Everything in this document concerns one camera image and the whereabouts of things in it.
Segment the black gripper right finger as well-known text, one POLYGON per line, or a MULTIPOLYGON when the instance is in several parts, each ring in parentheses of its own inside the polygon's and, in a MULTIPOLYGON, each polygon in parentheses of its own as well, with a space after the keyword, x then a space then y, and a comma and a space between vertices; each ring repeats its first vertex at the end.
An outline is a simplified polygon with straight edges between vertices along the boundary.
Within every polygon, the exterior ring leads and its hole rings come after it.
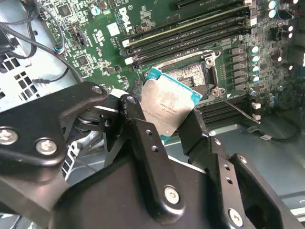
POLYGON ((209 135, 201 114, 192 110, 179 127, 183 152, 208 180, 208 207, 218 228, 295 229, 297 219, 254 165, 236 153, 228 156, 209 135))

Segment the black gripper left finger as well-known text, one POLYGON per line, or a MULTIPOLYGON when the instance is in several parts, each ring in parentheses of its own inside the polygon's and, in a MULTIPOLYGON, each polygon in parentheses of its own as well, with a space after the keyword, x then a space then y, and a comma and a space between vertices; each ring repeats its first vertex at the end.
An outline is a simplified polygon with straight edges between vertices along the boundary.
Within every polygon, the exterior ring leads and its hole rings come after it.
MULTIPOLYGON (((0 201, 24 217, 48 217, 62 191, 55 183, 67 155, 66 141, 76 118, 85 110, 102 106, 104 89, 83 82, 0 114, 0 129, 11 134, 0 140, 0 201)), ((118 119, 122 134, 112 147, 120 151, 130 140, 139 173, 157 208, 169 210, 165 186, 177 179, 155 126, 145 120, 140 103, 130 95, 118 101, 119 111, 102 108, 101 114, 118 119)))

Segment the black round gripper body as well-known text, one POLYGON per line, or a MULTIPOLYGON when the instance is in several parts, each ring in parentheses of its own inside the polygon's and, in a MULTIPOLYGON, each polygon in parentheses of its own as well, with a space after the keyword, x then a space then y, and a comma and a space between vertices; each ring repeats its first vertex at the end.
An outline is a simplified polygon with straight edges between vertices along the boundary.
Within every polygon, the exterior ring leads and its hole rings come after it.
POLYGON ((222 229, 210 191, 209 177, 199 169, 171 158, 186 199, 184 215, 163 225, 148 213, 134 159, 114 165, 70 187, 56 204, 53 229, 222 229))

